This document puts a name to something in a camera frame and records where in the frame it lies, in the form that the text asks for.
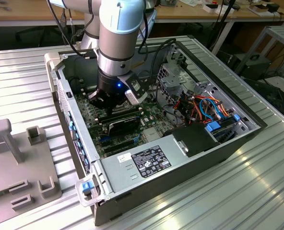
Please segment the warning label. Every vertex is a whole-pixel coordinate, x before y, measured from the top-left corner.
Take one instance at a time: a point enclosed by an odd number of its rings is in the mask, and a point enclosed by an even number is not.
[[[157,172],[171,167],[170,162],[159,145],[131,156],[142,177],[147,178]]]

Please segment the black cable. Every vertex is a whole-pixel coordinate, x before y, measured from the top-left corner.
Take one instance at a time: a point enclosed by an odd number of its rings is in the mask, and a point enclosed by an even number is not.
[[[74,34],[76,34],[76,31],[75,31],[75,26],[73,25],[73,20],[72,20],[71,10],[70,9],[69,9],[69,15],[70,15],[70,22],[71,22],[71,34],[73,36]]]
[[[82,30],[78,30],[76,32],[76,34],[73,34],[73,36],[71,37],[71,43],[72,43],[74,37],[79,37],[79,36],[81,36],[85,32],[86,28],[91,24],[93,19],[94,19],[94,15],[92,14],[92,17],[91,17],[90,21],[84,26],[84,28]]]
[[[62,26],[63,29],[66,29],[65,8],[63,8],[63,10],[62,10],[62,15],[61,15],[61,19],[60,19],[60,25]],[[66,40],[65,40],[65,35],[64,34],[62,34],[62,40],[63,40],[63,43],[66,45]]]
[[[171,114],[171,115],[173,115],[174,117],[176,117],[176,120],[177,120],[177,118],[180,119],[180,120],[183,120],[182,117],[180,117],[180,116],[178,116],[178,115],[176,115],[176,114],[174,114],[174,113],[171,113],[170,111],[167,111],[167,110],[165,109],[166,106],[173,106],[173,104],[166,104],[166,105],[164,105],[164,106],[162,107],[162,109],[163,109],[164,111],[166,111],[167,114]]]
[[[218,21],[219,21],[219,19],[220,19],[221,12],[222,12],[222,8],[223,8],[223,1],[222,1],[222,4],[221,4],[221,9],[220,9],[220,12],[219,12],[219,15],[218,15],[217,21],[216,21],[216,22],[215,22],[215,24],[214,24],[214,27],[215,27],[215,25],[218,23]]]
[[[144,24],[145,24],[145,36],[143,36],[143,33],[141,33],[141,36],[143,38],[143,41],[138,49],[138,54],[145,54],[145,57],[144,57],[144,61],[147,60],[148,58],[148,48],[147,48],[147,44],[146,44],[146,39],[147,39],[147,36],[148,36],[148,22],[147,22],[147,17],[146,17],[146,14],[143,13],[143,20],[144,20]],[[141,52],[141,49],[142,47],[145,45],[145,48],[146,48],[146,52]]]
[[[278,42],[276,42],[276,43],[274,44],[274,46],[269,50],[269,52],[267,53],[266,57],[267,57],[267,56],[272,52],[272,50],[276,47],[277,43],[278,43]]]
[[[175,38],[170,38],[170,39],[167,39],[166,41],[164,41],[163,43],[161,43],[161,45],[156,49],[155,51],[155,54],[154,54],[154,57],[153,57],[153,60],[152,60],[152,65],[151,65],[151,71],[150,71],[150,78],[153,76],[153,71],[154,71],[154,65],[155,65],[155,61],[156,61],[156,58],[157,58],[157,55],[159,53],[159,51],[164,47],[166,48],[167,46],[170,46],[172,45],[173,43],[176,42],[176,39]]]
[[[223,15],[223,17],[222,17],[220,23],[219,23],[219,24],[216,24],[216,25],[214,26],[213,33],[211,33],[210,39],[208,39],[208,41],[207,41],[206,47],[207,47],[208,49],[210,49],[210,47],[212,46],[213,41],[214,41],[214,39],[216,38],[217,33],[220,33],[220,31],[222,31],[222,28],[223,28],[224,23],[225,23],[225,19],[227,18],[227,16],[228,16],[230,10],[232,9],[232,7],[233,7],[235,1],[236,1],[236,0],[230,0],[229,5],[228,5],[228,7],[227,7],[227,9],[226,9],[226,11],[225,11],[225,13],[224,13],[224,15]]]
[[[54,12],[54,10],[52,9],[52,6],[51,6],[50,1],[49,1],[49,0],[46,0],[46,2],[47,2],[47,5],[48,5],[48,7],[49,7],[49,10],[50,10],[52,16],[54,17],[54,20],[55,20],[56,23],[57,23],[57,26],[58,26],[59,30],[61,31],[61,33],[62,33],[63,35],[65,35],[64,30],[63,30],[63,28],[62,28],[62,26],[61,26],[61,24],[60,24],[60,22],[59,22],[59,20],[58,20],[58,18],[57,18],[57,16],[56,16],[55,12]],[[77,49],[68,41],[68,39],[67,39],[66,36],[64,36],[64,38],[65,38],[67,44],[70,45],[70,47],[73,49],[73,51],[74,51],[77,55],[79,55],[79,56],[81,56],[81,57],[84,57],[84,54],[79,53],[79,52],[77,51]]]
[[[280,57],[282,57],[282,56],[284,56],[284,54],[282,54],[282,55],[280,55],[280,56],[277,56],[273,61],[272,61],[272,63],[274,62],[274,61],[276,61],[277,59],[279,59]],[[262,76],[264,76],[264,78],[266,78],[266,77],[273,77],[273,76],[275,76],[275,75],[278,75],[277,74],[277,69],[276,70],[271,70],[271,71],[269,71],[269,72],[267,72],[267,70],[270,68],[270,65],[266,68],[266,70],[262,73]],[[268,73],[270,73],[270,72],[273,72],[273,75],[272,76],[265,76],[265,75],[267,75]]]
[[[283,63],[284,63],[284,56],[283,56],[283,59],[282,59],[281,63],[279,64],[279,66],[276,68],[275,72],[277,72],[277,70],[281,68],[281,65],[282,65]]]
[[[219,12],[219,16],[218,16],[218,18],[217,18],[217,21],[214,23],[213,29],[211,30],[211,32],[210,32],[210,34],[209,34],[209,36],[208,36],[207,43],[210,41],[210,38],[211,38],[211,36],[212,36],[212,34],[213,34],[213,30],[214,30],[214,28],[216,27],[216,25],[218,24],[218,21],[219,21],[220,16],[221,16],[222,8],[223,8],[223,1],[222,1],[222,4],[221,4],[221,9],[220,9],[220,12]]]

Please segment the aluminum extrusion table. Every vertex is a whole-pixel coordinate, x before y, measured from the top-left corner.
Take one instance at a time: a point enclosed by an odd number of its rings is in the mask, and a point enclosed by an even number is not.
[[[225,162],[95,227],[79,204],[77,174],[46,76],[43,55],[67,46],[0,51],[0,118],[13,132],[39,125],[46,131],[62,197],[0,224],[0,229],[275,229],[284,227],[284,117],[197,40],[177,37],[268,127]],[[189,63],[200,80],[204,76]]]
[[[254,42],[254,44],[251,46],[248,53],[245,55],[245,57],[242,59],[242,61],[238,65],[237,69],[235,70],[235,73],[239,74],[241,72],[246,62],[252,56],[253,52],[257,49],[257,47],[263,41],[266,35],[270,35],[272,39],[263,49],[263,51],[261,52],[261,55],[266,56],[266,54],[269,52],[270,48],[273,46],[275,41],[278,41],[284,44],[284,26],[266,26],[261,32],[261,34],[258,36],[256,41]]]

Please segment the cable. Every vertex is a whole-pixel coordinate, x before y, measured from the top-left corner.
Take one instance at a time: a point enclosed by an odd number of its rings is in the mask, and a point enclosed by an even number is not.
[[[223,17],[222,17],[220,23],[219,23],[219,24],[216,24],[216,25],[214,26],[214,30],[211,32],[210,37],[209,37],[209,39],[208,39],[208,41],[207,41],[206,47],[207,47],[208,49],[210,49],[210,47],[212,46],[213,41],[214,41],[214,39],[215,39],[215,37],[216,37],[217,32],[220,34],[220,31],[223,29],[223,26],[224,26],[224,23],[225,23],[225,19],[227,18],[227,16],[228,16],[230,10],[232,9],[232,7],[233,7],[235,1],[236,1],[236,0],[230,0],[229,5],[228,5],[228,7],[227,7],[227,9],[226,9],[226,11],[225,11],[225,13],[224,13],[224,15],[223,15]]]
[[[178,119],[180,119],[180,120],[183,120],[182,117],[180,117],[180,116],[178,116],[178,115],[176,115],[176,114],[174,114],[174,113],[171,113],[170,111],[167,111],[167,110],[165,109],[166,106],[173,106],[173,104],[166,104],[166,105],[162,106],[162,109],[163,109],[164,111],[166,111],[167,114],[171,114],[171,115],[173,115],[174,117],[176,117],[176,118],[178,118]]]
[[[219,111],[219,109],[217,108],[217,106],[215,105],[215,103],[214,103],[212,100],[208,99],[208,98],[204,98],[204,99],[202,99],[202,100],[200,101],[200,109],[201,109],[201,113],[202,113],[202,114],[204,114],[206,117],[209,117],[209,116],[203,111],[203,109],[201,108],[202,102],[203,102],[204,100],[209,101],[211,104],[213,104],[213,107],[215,108],[215,110],[216,110],[216,112],[218,113],[219,116],[225,117],[225,115],[224,115],[221,111]]]
[[[151,64],[151,72],[150,72],[150,78],[153,76],[153,71],[154,71],[154,65],[155,65],[155,61],[156,61],[156,58],[157,58],[157,55],[159,53],[159,51],[164,47],[168,47],[170,45],[172,45],[173,43],[176,42],[176,39],[175,38],[170,38],[170,39],[167,39],[166,41],[164,41],[163,43],[161,43],[161,45],[156,49],[156,52],[154,54],[154,57],[153,57],[153,60],[152,60],[152,64]]]
[[[74,34],[76,34],[76,31],[75,31],[75,26],[73,24],[73,19],[72,19],[72,16],[71,16],[71,10],[70,9],[69,9],[69,15],[70,15],[70,23],[71,23],[71,34],[73,36]]]
[[[61,15],[61,18],[60,18],[60,25],[62,26],[63,29],[65,29],[67,31],[66,23],[67,23],[67,20],[66,20],[66,15],[65,15],[65,8],[63,8],[62,15]],[[66,45],[65,34],[62,34],[62,40],[63,40],[64,44]]]
[[[276,72],[278,69],[281,69],[282,66],[283,66],[283,64],[284,64],[284,56],[283,56],[283,59],[282,59],[280,65],[279,65],[278,68],[275,70],[275,72]]]
[[[48,7],[49,7],[49,10],[50,10],[52,16],[54,17],[54,20],[55,20],[56,23],[57,23],[57,26],[58,26],[59,30],[61,31],[62,35],[64,35],[64,38],[65,38],[67,44],[70,45],[70,47],[73,49],[73,51],[74,51],[77,55],[79,55],[79,56],[81,56],[81,57],[84,57],[84,54],[79,53],[79,52],[77,51],[77,49],[68,41],[67,37],[65,36],[64,30],[63,30],[63,28],[62,28],[62,26],[61,26],[61,24],[60,24],[60,22],[59,22],[59,20],[58,20],[58,18],[57,18],[57,16],[56,16],[55,12],[54,12],[54,10],[52,9],[52,6],[51,6],[50,1],[49,1],[49,0],[46,0],[46,2],[47,2],[47,5],[48,5]]]
[[[139,31],[140,31],[141,36],[144,38],[141,29],[139,29]],[[144,64],[144,63],[146,62],[146,60],[147,60],[147,58],[148,58],[148,47],[147,47],[147,44],[146,44],[146,43],[144,43],[144,45],[145,45],[145,50],[146,50],[146,51],[145,51],[145,57],[144,57],[144,59],[143,59],[142,61],[139,61],[139,62],[137,62],[136,64],[133,64],[133,65],[131,66],[132,69],[135,69],[135,68],[137,68],[138,66],[140,66],[140,65],[142,65],[142,64]]]
[[[207,114],[203,111],[203,108],[201,107],[201,106],[202,106],[201,102],[200,102],[200,111],[201,111],[201,113],[202,113],[204,116],[210,118],[211,121],[213,121],[213,118],[212,118],[211,116],[207,115]]]
[[[213,26],[213,30],[214,30],[214,28],[216,27],[216,25],[217,25],[217,23],[218,23],[218,21],[219,21],[219,18],[220,18],[220,16],[221,16],[221,12],[222,12],[222,8],[223,8],[223,1],[222,1],[222,4],[221,4],[221,9],[220,9],[220,13],[219,13],[219,15],[218,15],[217,21],[215,22],[215,24],[214,24],[214,26]],[[213,30],[210,32],[209,37],[208,37],[208,39],[207,39],[207,42],[209,42],[209,40],[210,40],[210,38],[211,38],[211,36],[212,36],[212,34],[213,34]]]
[[[82,30],[78,30],[76,32],[76,34],[73,34],[73,36],[71,37],[71,43],[72,43],[74,37],[79,37],[79,36],[81,36],[85,32],[86,28],[91,24],[93,19],[94,19],[94,15],[92,14],[92,17],[91,17],[90,21],[84,26],[84,28]]]
[[[148,22],[147,22],[147,17],[146,17],[146,14],[143,13],[143,20],[144,20],[144,24],[145,24],[145,36],[143,36],[143,33],[142,31],[140,30],[141,32],[141,36],[143,38],[143,41],[138,49],[138,54],[144,54],[144,53],[141,53],[141,49],[142,47],[145,45],[145,48],[147,49],[147,45],[146,45],[146,39],[147,39],[147,36],[148,36]],[[145,52],[145,58],[144,58],[144,61],[147,60],[147,56],[148,56],[148,51]]]

